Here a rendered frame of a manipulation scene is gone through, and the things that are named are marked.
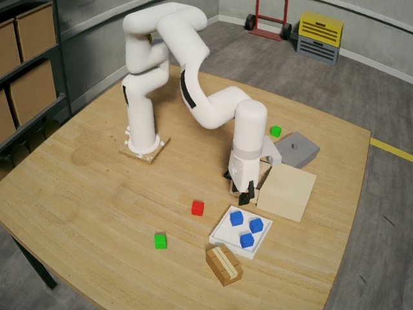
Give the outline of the blue block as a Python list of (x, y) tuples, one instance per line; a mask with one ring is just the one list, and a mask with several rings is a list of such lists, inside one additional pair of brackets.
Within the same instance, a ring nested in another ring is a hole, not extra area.
[(242, 246), (242, 249), (251, 247), (254, 244), (254, 237), (252, 236), (252, 233), (244, 234), (241, 235), (239, 242)]
[(243, 215), (241, 211), (230, 213), (230, 223), (232, 226), (242, 225), (243, 224)]
[(254, 233), (258, 233), (258, 232), (262, 231), (263, 226), (264, 226), (264, 224), (261, 221), (261, 218), (258, 218), (258, 219), (250, 221), (249, 228), (250, 228), (252, 234), (254, 234)]

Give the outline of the green block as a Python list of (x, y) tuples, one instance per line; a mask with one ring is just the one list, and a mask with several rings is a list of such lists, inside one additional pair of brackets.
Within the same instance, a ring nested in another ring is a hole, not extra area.
[(156, 249), (166, 249), (165, 235), (154, 235), (154, 244)]
[(274, 125), (272, 128), (271, 136), (278, 138), (280, 135), (281, 135), (281, 128)]

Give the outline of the red block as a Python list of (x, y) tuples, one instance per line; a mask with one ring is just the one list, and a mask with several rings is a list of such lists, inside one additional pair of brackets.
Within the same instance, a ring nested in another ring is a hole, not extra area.
[(193, 201), (192, 204), (192, 215), (202, 216), (204, 211), (204, 203)]

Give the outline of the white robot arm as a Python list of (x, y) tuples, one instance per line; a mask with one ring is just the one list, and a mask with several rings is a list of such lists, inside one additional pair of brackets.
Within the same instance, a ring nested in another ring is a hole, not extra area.
[[(272, 167), (280, 165), (280, 153), (265, 136), (264, 104), (238, 87), (227, 87), (209, 97), (201, 90), (197, 75), (210, 50), (197, 33), (207, 24), (200, 9), (181, 3), (164, 3), (124, 18), (126, 68), (131, 74), (124, 78), (121, 88), (128, 113), (126, 129), (130, 132), (125, 134), (130, 138), (129, 149), (136, 154), (148, 154), (160, 144), (153, 105), (146, 95), (167, 84), (172, 53), (181, 66), (183, 100), (196, 121), (206, 129), (216, 129), (235, 119), (233, 153), (243, 160), (266, 156)], [(151, 33), (156, 31), (162, 39), (152, 40)]]

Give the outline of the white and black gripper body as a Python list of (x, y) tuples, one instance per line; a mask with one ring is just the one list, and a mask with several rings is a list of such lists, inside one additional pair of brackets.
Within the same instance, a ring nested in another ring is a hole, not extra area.
[(256, 189), (259, 178), (259, 158), (243, 160), (231, 150), (228, 170), (239, 192), (245, 192), (249, 181), (252, 180)]

